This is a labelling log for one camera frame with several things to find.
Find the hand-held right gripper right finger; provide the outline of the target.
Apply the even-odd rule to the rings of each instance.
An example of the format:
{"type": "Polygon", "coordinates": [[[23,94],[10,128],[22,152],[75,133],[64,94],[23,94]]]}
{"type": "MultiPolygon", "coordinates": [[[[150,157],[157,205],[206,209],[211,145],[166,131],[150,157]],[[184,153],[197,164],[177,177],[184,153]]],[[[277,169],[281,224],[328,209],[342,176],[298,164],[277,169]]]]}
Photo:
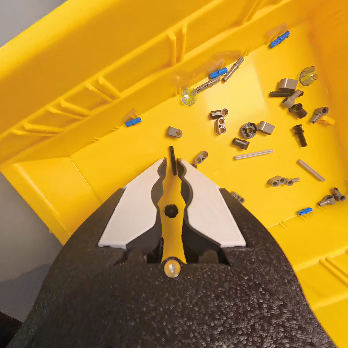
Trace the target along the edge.
{"type": "Polygon", "coordinates": [[[177,172],[185,202],[181,238],[186,262],[198,263],[210,250],[218,262],[227,262],[223,249],[246,247],[222,191],[233,197],[184,159],[177,160],[177,172]]]}

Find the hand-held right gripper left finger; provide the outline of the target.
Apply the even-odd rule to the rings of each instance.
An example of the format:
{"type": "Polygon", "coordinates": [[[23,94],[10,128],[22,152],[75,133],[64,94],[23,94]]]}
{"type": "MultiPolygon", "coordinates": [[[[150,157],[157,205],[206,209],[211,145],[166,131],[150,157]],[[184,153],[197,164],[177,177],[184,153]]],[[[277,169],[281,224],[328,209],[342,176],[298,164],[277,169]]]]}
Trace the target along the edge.
{"type": "Polygon", "coordinates": [[[159,201],[163,196],[167,159],[160,158],[127,183],[98,241],[101,250],[118,250],[127,259],[139,253],[147,263],[163,258],[159,201]]]}

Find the yellow plastic bin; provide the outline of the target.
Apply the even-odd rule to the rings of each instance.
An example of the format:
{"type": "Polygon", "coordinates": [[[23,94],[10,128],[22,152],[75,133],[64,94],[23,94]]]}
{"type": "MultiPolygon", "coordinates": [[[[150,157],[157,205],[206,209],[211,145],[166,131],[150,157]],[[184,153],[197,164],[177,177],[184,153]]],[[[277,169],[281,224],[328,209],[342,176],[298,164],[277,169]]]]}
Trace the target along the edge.
{"type": "Polygon", "coordinates": [[[181,182],[183,209],[161,204],[164,189],[159,201],[161,263],[98,248],[123,189],[124,129],[151,108],[132,107],[137,90],[212,61],[201,93],[305,22],[319,63],[268,96],[321,81],[333,116],[311,120],[335,127],[347,163],[347,1],[67,1],[1,47],[1,173],[63,244],[7,347],[347,347],[339,187],[274,225],[221,188],[246,241],[225,263],[211,250],[186,262],[181,182]]]}

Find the mixed toy parts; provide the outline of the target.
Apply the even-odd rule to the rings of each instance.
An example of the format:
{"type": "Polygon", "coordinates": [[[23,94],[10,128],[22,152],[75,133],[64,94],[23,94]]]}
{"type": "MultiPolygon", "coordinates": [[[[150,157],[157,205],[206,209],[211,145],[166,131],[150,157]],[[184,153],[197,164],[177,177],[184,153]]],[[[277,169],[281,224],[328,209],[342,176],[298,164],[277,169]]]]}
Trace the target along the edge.
{"type": "Polygon", "coordinates": [[[312,207],[336,186],[347,193],[347,163],[334,126],[313,124],[314,109],[333,108],[321,81],[314,86],[276,90],[281,78],[297,79],[306,65],[319,63],[309,22],[290,31],[289,39],[274,49],[254,50],[228,82],[206,84],[193,71],[171,69],[154,74],[133,97],[132,107],[142,123],[124,129],[124,155],[118,187],[141,174],[160,158],[167,159],[165,196],[161,204],[176,204],[180,179],[174,176],[169,146],[221,188],[246,198],[267,225],[287,219],[296,210],[312,207]]]}

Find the grey desk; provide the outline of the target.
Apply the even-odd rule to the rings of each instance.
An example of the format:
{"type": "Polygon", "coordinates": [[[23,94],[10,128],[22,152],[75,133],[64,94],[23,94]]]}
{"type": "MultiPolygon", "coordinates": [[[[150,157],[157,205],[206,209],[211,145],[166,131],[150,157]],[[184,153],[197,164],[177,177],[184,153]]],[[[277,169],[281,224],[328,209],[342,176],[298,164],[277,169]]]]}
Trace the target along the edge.
{"type": "MultiPolygon", "coordinates": [[[[1,0],[1,46],[63,2],[1,0]]],[[[3,174],[0,174],[0,223],[0,309],[24,322],[62,244],[3,174]]]]}

